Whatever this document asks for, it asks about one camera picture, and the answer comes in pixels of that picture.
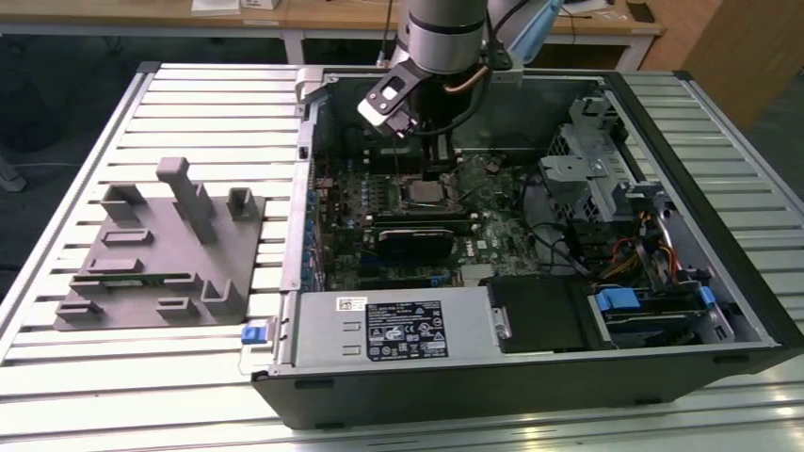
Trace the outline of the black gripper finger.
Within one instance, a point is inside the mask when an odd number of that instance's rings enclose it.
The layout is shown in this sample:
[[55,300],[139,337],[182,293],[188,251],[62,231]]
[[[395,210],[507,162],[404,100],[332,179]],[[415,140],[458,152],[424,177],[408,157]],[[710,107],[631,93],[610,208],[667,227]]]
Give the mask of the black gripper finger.
[[424,138],[424,180],[436,181],[454,168],[452,134]]

